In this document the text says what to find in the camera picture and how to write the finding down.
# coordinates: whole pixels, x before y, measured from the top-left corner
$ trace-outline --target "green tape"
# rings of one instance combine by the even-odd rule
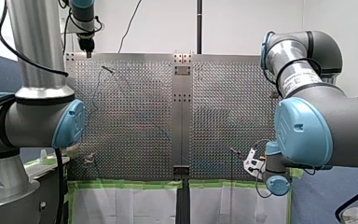
[[[235,188],[242,188],[242,189],[255,189],[255,182],[254,181],[229,181],[223,179],[217,180],[189,180],[191,189],[209,189],[209,188],[222,188],[222,187],[235,187]],[[260,189],[265,189],[266,185],[264,183],[257,183],[257,186]]]
[[[302,169],[290,168],[290,176],[292,177],[297,177],[298,179],[301,179],[303,174],[304,171]]]
[[[54,165],[57,163],[57,159],[51,158],[51,159],[44,159],[42,162],[39,162],[39,160],[34,161],[28,161],[25,163],[25,165],[32,165],[32,164],[41,164],[41,165]]]
[[[72,224],[72,214],[73,214],[73,206],[74,206],[74,197],[75,197],[75,188],[71,188],[68,183],[68,223]]]
[[[81,180],[68,181],[69,224],[72,224],[75,191],[77,189],[180,189],[182,181],[130,181],[130,180]]]
[[[286,205],[286,223],[291,224],[292,223],[292,191],[293,191],[293,185],[292,188],[289,190],[289,193],[287,193],[287,205]]]

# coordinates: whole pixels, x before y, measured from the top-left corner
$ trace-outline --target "silver robot arm segment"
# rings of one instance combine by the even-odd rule
[[[358,167],[358,98],[332,84],[342,68],[333,38],[321,32],[270,35],[263,51],[262,64],[284,98],[275,113],[276,140],[266,146],[268,189],[288,192],[287,167]]]
[[[75,99],[75,92],[66,85],[66,77],[57,73],[64,69],[57,1],[6,0],[6,4],[17,52],[35,64],[50,68],[41,69],[19,58],[22,86],[15,96],[0,98],[3,99],[0,104],[0,223],[35,224],[40,219],[39,184],[34,180],[30,182],[25,173],[20,147],[54,147],[57,155],[61,155],[59,148],[69,147],[80,139],[85,111],[83,103]],[[74,16],[85,12],[93,17],[89,7],[73,7]],[[57,157],[59,171],[60,161],[61,157]],[[59,172],[59,176],[63,184],[63,172]],[[62,214],[62,202],[63,193],[60,193],[57,218]]]

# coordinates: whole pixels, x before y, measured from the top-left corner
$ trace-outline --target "pegboard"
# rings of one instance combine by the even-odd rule
[[[189,164],[191,178],[254,180],[230,149],[246,155],[274,136],[278,99],[259,58],[181,55],[66,55],[87,108],[72,179],[173,179],[174,165]]]
[[[275,88],[265,80],[258,57],[195,55],[191,178],[254,180],[230,149],[246,157],[258,140],[273,140],[277,103]],[[257,157],[264,154],[263,146]]]
[[[172,179],[172,57],[66,55],[87,111],[71,178]]]

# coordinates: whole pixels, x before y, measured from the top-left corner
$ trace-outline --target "black pole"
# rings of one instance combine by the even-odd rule
[[[202,0],[197,1],[197,54],[202,54]]]

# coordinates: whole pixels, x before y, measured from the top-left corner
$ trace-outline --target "metal bracket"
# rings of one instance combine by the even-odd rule
[[[176,76],[190,76],[190,66],[175,66]]]
[[[191,54],[173,54],[172,70],[172,159],[173,175],[189,176],[190,122],[193,77]]]
[[[188,165],[174,165],[173,166],[174,175],[189,175],[190,167]]]
[[[243,161],[243,169],[250,175],[262,180],[261,173],[265,172],[264,162],[255,160],[255,150],[251,148],[245,161]]]

